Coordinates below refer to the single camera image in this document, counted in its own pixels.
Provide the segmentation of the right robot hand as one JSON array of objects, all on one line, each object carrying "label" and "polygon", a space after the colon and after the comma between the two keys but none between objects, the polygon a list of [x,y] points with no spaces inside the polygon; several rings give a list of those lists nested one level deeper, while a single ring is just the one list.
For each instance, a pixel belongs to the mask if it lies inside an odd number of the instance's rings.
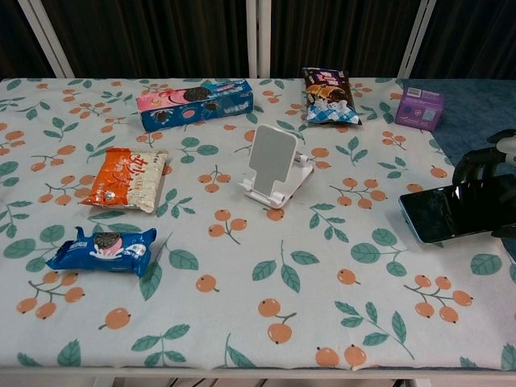
[{"label": "right robot hand", "polygon": [[488,138],[490,146],[465,153],[455,167],[451,232],[455,237],[489,231],[515,237],[515,176],[497,176],[501,164],[515,165],[515,130]]}]

